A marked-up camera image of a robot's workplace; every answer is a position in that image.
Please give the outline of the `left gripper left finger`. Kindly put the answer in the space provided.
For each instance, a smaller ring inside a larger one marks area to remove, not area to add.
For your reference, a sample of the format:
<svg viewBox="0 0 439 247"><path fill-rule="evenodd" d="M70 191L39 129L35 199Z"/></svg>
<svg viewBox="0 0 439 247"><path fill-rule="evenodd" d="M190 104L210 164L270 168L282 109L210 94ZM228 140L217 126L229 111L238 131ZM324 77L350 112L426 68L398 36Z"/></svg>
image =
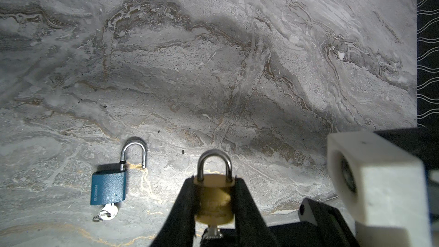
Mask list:
<svg viewBox="0 0 439 247"><path fill-rule="evenodd" d="M196 188L194 177L187 178L151 247L192 247L195 237Z"/></svg>

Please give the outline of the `brass padlock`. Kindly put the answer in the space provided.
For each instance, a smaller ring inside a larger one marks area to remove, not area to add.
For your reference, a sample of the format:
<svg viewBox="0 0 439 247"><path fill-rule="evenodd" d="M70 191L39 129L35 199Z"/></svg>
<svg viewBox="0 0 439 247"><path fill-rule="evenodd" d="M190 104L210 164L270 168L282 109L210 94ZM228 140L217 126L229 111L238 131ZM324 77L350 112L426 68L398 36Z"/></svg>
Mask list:
<svg viewBox="0 0 439 247"><path fill-rule="evenodd" d="M207 159L218 157L225 163L225 173L205 174ZM195 220L209 227L225 225L233 221L232 190L235 180L232 176L232 162L223 151L212 149L204 152L197 164L197 175L193 179L198 191L198 207Z"/></svg>

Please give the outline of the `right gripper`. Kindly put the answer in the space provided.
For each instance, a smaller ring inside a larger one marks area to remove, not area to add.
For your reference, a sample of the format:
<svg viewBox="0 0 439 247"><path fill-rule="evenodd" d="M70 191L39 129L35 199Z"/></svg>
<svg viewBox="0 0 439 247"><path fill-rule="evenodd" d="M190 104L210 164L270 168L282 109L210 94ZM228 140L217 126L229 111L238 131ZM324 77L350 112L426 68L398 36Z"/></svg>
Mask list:
<svg viewBox="0 0 439 247"><path fill-rule="evenodd" d="M429 220L433 246L439 243L438 232L432 229L439 220L439 185L431 180L431 173L439 170L439 131L410 128L374 132L392 144L419 158L425 168ZM268 227L279 247L361 247L356 232L351 231L335 207L305 199L298 210L299 222ZM222 247L236 247L236 229L224 229Z"/></svg>

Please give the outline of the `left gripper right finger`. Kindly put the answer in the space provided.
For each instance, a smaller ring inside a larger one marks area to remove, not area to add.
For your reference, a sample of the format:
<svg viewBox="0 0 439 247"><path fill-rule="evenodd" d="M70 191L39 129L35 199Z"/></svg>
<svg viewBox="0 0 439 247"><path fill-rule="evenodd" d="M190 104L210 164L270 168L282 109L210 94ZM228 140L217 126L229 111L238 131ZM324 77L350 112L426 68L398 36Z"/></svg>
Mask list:
<svg viewBox="0 0 439 247"><path fill-rule="evenodd" d="M233 189L237 247L279 247L279 243L266 226L249 189L242 178L235 178Z"/></svg>

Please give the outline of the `silver key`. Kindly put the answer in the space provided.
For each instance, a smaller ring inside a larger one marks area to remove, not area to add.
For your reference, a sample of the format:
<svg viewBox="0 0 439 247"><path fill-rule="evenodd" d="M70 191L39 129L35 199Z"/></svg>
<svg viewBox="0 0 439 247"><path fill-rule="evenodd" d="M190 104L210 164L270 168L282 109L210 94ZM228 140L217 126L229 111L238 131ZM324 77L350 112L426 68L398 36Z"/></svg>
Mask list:
<svg viewBox="0 0 439 247"><path fill-rule="evenodd" d="M99 223L102 221L110 221L114 219L119 212L119 208L116 204L106 204L99 212L98 215L93 217L93 222Z"/></svg>

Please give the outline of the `blue padlock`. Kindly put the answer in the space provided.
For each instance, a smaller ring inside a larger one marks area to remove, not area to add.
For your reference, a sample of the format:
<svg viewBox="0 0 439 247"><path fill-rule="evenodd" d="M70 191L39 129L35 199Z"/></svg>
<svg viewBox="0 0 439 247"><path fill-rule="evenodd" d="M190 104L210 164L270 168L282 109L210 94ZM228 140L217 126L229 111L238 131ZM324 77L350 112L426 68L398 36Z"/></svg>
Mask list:
<svg viewBox="0 0 439 247"><path fill-rule="evenodd" d="M98 169L92 174L90 192L91 206L116 204L126 199L128 150L130 147L136 145L141 148L141 168L146 169L146 142L139 137L129 138L121 150L119 163L107 164L106 168Z"/></svg>

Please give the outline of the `small dark key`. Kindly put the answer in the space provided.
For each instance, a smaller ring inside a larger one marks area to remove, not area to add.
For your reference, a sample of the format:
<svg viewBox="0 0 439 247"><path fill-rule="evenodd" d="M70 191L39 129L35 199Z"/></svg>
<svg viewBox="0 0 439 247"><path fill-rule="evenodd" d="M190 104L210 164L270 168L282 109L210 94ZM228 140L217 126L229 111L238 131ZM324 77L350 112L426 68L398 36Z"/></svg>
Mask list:
<svg viewBox="0 0 439 247"><path fill-rule="evenodd" d="M221 230L216 225L209 225L202 235L202 241L220 240L223 238L224 235L221 233Z"/></svg>

